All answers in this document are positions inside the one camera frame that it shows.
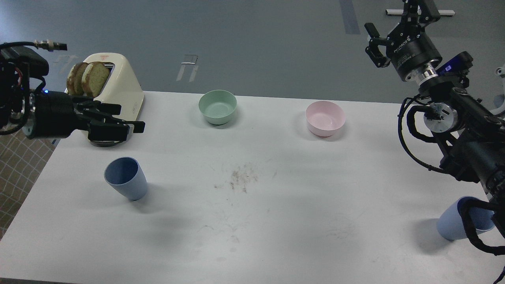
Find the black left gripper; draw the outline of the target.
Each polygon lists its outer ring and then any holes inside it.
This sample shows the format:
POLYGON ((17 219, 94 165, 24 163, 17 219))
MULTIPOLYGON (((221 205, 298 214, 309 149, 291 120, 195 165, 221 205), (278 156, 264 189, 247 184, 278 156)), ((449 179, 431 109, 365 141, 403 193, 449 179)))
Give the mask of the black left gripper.
POLYGON ((24 135, 29 140, 67 138, 75 130, 88 129, 87 138, 90 141, 124 142, 130 132, 143 133, 146 127, 144 121, 90 122, 84 115, 119 115, 122 106, 83 96, 71 96, 65 92, 42 92, 33 95, 30 105, 30 114, 24 125, 24 135))

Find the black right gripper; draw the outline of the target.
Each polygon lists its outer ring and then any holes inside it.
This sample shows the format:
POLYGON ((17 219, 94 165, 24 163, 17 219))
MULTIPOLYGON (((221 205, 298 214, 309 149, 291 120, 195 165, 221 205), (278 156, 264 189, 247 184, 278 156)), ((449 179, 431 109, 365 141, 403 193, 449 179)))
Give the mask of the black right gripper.
POLYGON ((442 61, 440 52, 421 26, 439 21, 441 14, 433 0, 402 2, 400 21, 387 38, 380 37, 373 23, 364 24, 369 36, 365 52, 377 68, 388 67, 392 63, 400 79, 407 82, 414 70, 430 62, 434 62, 436 67, 442 61), (386 47, 386 56, 380 46, 386 47))

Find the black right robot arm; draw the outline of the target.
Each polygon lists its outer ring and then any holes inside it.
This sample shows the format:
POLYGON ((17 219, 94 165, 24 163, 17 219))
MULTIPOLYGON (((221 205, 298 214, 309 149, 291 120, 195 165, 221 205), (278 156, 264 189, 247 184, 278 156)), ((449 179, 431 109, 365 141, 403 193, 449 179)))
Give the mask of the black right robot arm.
POLYGON ((442 56, 426 34, 426 27, 440 19, 432 0, 405 0, 397 25, 381 37, 375 25, 368 33, 366 54, 378 68, 392 64, 404 82, 415 81, 418 94, 402 102, 397 133, 404 151, 429 171, 453 176, 458 181, 481 183, 487 201, 463 198, 456 202, 456 219, 462 235, 478 250, 504 255, 504 246, 486 245, 478 237, 471 212, 489 210, 491 223, 504 234, 504 118, 489 111, 469 95, 467 74, 472 56, 460 52, 442 64, 442 56), (438 167, 419 160, 403 137, 403 120, 417 140, 437 144, 442 152, 438 167))

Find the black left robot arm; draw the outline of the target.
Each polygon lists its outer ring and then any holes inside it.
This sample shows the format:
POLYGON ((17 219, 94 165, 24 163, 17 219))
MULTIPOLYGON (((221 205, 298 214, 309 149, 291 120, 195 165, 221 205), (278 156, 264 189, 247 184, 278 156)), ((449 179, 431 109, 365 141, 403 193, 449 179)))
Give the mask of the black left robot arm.
POLYGON ((49 64, 36 49, 67 50, 50 40, 1 44, 1 135, 22 131, 29 140, 67 138, 81 131, 100 147, 143 133, 144 102, 136 75, 122 54, 96 53, 76 63, 63 92, 46 89, 49 64))

